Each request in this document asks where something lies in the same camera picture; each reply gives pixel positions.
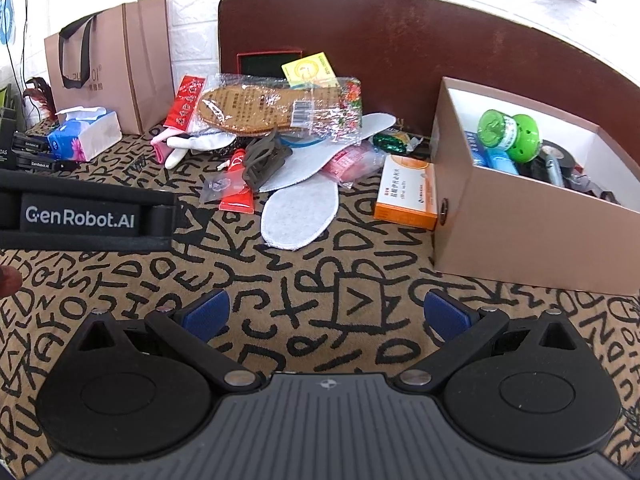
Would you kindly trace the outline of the person hand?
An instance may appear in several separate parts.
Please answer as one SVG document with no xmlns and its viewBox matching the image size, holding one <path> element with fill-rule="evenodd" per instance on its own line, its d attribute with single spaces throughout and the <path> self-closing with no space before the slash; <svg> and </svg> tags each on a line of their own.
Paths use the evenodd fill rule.
<svg viewBox="0 0 640 480">
<path fill-rule="evenodd" d="M 23 284 L 21 273 L 12 266 L 0 266 L 0 298 L 16 294 Z"/>
</svg>

